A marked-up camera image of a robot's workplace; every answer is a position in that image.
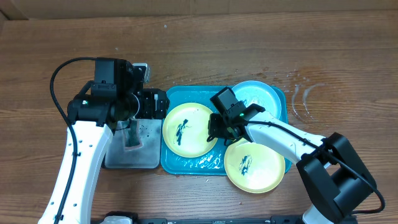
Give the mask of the yellow plate with blue stain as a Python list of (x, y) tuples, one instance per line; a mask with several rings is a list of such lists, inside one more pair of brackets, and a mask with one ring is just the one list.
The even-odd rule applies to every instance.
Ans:
[(184, 103), (172, 109), (162, 125), (167, 147), (181, 157), (199, 157), (215, 146), (217, 139), (207, 141), (212, 110), (199, 103)]

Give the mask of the pink and green sponge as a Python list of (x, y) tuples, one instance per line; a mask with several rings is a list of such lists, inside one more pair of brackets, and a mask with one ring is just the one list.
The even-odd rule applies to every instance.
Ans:
[(125, 150), (138, 150), (142, 147), (139, 137), (140, 130), (139, 123), (135, 119), (130, 119), (127, 126), (123, 129)]

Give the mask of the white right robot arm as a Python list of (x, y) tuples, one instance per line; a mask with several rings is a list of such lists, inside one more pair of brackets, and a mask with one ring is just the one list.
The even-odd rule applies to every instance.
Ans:
[(241, 139), (267, 146), (296, 165), (311, 201), (296, 223), (356, 223), (357, 214), (379, 213), (386, 202), (377, 183), (343, 135), (306, 133), (268, 111), (210, 115), (209, 138)]

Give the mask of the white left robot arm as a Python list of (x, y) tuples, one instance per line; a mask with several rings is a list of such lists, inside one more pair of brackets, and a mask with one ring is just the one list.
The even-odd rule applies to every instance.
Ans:
[(144, 88), (150, 66), (118, 58), (93, 57), (94, 79), (68, 103), (64, 111), (55, 96), (59, 65), (50, 79), (50, 95), (67, 125), (67, 141), (57, 181), (39, 223), (90, 223), (100, 169), (114, 135), (132, 130), (137, 147), (160, 149), (162, 121), (170, 101), (166, 92)]

